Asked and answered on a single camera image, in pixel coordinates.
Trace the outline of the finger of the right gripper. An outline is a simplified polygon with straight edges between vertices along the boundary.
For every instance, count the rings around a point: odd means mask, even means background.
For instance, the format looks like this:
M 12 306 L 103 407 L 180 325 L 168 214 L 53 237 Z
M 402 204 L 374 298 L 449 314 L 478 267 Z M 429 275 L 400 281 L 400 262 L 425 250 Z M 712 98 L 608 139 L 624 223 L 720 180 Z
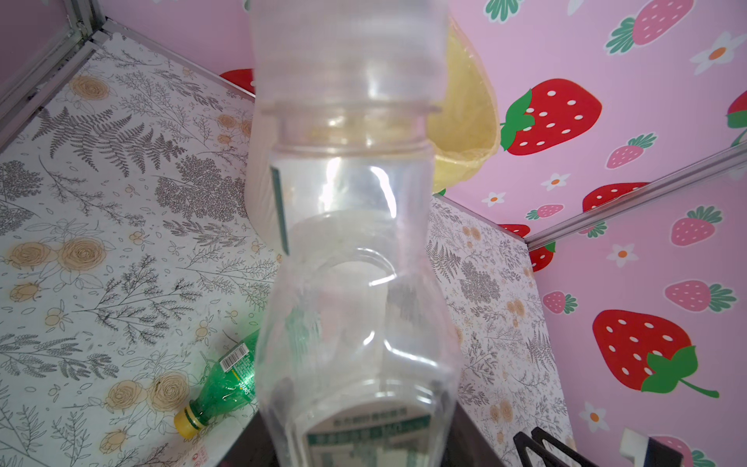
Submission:
M 532 429 L 530 435 L 517 433 L 513 441 L 522 467 L 533 466 L 531 455 L 538 457 L 546 467 L 597 467 L 597 464 L 540 427 Z

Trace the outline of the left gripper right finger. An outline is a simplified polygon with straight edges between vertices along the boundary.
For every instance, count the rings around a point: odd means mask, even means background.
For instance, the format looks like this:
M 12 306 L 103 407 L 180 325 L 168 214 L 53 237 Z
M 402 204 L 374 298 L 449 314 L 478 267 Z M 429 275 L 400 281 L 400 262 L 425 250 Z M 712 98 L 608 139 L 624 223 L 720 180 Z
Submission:
M 449 430 L 449 467 L 504 467 L 494 449 L 460 404 Z

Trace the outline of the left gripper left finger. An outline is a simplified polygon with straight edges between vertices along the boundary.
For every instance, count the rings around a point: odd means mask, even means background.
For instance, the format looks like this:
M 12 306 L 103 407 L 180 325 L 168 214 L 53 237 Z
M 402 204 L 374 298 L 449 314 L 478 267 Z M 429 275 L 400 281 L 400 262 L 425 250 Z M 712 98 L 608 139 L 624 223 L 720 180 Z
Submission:
M 263 421 L 252 420 L 243 430 L 219 467 L 255 467 L 263 465 Z

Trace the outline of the clear bottle green label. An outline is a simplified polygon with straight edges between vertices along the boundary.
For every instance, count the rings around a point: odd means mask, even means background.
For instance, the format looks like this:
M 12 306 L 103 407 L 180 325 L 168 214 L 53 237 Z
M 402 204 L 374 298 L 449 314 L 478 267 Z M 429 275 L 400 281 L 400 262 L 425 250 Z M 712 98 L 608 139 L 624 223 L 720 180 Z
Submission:
M 443 1 L 258 1 L 284 260 L 257 344 L 283 466 L 437 466 L 461 352 L 426 252 Z

